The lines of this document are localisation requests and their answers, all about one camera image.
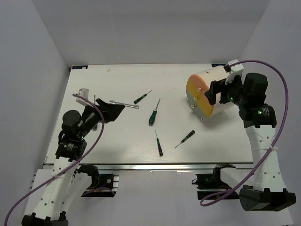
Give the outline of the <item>yellow drawer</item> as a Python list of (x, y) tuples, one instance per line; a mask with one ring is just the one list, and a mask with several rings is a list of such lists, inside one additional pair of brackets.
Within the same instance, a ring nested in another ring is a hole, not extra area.
[(190, 94), (196, 102), (200, 105), (201, 109), (205, 113), (205, 118), (207, 118), (211, 112), (212, 108), (204, 98), (202, 91), (198, 91), (198, 87), (196, 87), (192, 82), (188, 81), (186, 84), (186, 95)]

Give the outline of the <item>white cylindrical drawer cabinet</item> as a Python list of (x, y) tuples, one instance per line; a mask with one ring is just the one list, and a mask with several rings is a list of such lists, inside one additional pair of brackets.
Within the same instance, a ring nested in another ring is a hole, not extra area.
[(225, 80), (228, 73), (223, 66), (213, 67), (188, 78), (186, 96), (193, 113), (201, 120), (212, 118), (234, 106), (232, 102), (221, 104), (221, 93), (211, 95), (211, 82)]

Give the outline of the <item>orange top drawer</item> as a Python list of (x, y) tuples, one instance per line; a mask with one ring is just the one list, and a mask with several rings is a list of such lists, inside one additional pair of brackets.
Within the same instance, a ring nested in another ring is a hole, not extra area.
[(205, 96), (208, 90), (207, 84), (199, 75), (193, 74), (189, 77), (186, 84), (187, 100), (193, 112), (203, 119), (210, 117), (214, 109)]

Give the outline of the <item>small precision screwdriver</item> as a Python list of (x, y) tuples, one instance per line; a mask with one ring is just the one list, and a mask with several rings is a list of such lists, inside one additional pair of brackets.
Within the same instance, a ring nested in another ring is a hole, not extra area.
[(159, 152), (159, 156), (162, 157), (163, 156), (163, 151), (162, 151), (162, 147), (159, 141), (159, 138), (157, 136), (157, 132), (155, 131), (156, 134), (156, 142), (157, 142), (157, 147), (158, 147), (158, 152)]
[(189, 139), (191, 136), (193, 136), (195, 134), (195, 130), (192, 130), (188, 135), (186, 135), (181, 141), (180, 143), (175, 147), (177, 148), (179, 145), (181, 145), (182, 143), (184, 143), (187, 139)]
[(134, 104), (139, 103), (142, 99), (144, 99), (144, 98), (145, 98), (149, 93), (151, 93), (151, 92), (152, 92), (152, 90), (149, 91), (149, 92), (147, 92), (147, 93), (145, 93), (145, 94), (143, 94), (141, 97), (137, 98), (137, 99), (134, 101)]

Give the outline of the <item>large green-handled screwdriver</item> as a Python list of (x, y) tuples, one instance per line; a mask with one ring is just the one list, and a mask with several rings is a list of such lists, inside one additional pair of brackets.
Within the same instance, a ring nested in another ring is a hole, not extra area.
[(161, 98), (158, 100), (156, 108), (153, 110), (151, 116), (149, 117), (149, 121), (148, 121), (149, 126), (153, 126), (153, 124), (155, 122), (156, 114), (158, 112), (158, 106), (159, 106), (160, 100), (161, 100)]

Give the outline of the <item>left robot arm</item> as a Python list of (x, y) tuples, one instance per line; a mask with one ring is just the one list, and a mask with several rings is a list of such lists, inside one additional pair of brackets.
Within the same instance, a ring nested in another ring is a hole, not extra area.
[(82, 100), (83, 113), (69, 110), (63, 115), (52, 177), (45, 183), (45, 191), (32, 214), (24, 215), (23, 226), (67, 226), (66, 215), (72, 202), (88, 187), (99, 184), (95, 166), (79, 165), (88, 154), (84, 138), (98, 123), (115, 121), (125, 106), (108, 104), (99, 98), (95, 104), (84, 97)]

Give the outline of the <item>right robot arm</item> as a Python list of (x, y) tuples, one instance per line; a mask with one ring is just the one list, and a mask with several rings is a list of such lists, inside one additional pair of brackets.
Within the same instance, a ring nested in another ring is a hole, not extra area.
[(276, 114), (274, 108), (265, 103), (268, 80), (265, 75), (248, 73), (244, 80), (236, 75), (231, 83), (225, 79), (212, 81), (205, 93), (211, 104), (217, 94), (220, 103), (234, 103), (239, 108), (249, 142), (254, 167), (244, 177), (235, 168), (221, 168), (213, 174), (216, 187), (226, 184), (231, 190), (224, 191), (220, 201), (238, 192), (240, 204), (245, 211), (281, 211), (296, 203), (295, 193), (287, 190), (280, 172), (276, 141)]

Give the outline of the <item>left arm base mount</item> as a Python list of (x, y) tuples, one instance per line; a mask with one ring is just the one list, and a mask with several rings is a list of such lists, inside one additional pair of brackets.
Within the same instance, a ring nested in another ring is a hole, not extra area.
[(82, 194), (82, 197), (113, 198), (119, 185), (119, 175), (99, 174), (98, 179)]

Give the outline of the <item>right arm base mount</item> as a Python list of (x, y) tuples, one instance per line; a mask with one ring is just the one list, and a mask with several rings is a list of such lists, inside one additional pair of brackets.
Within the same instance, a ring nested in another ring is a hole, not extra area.
[(196, 174), (196, 177), (191, 181), (191, 184), (197, 186), (198, 200), (202, 200), (207, 195), (231, 189), (231, 187), (221, 180), (218, 179), (216, 181), (213, 173)]

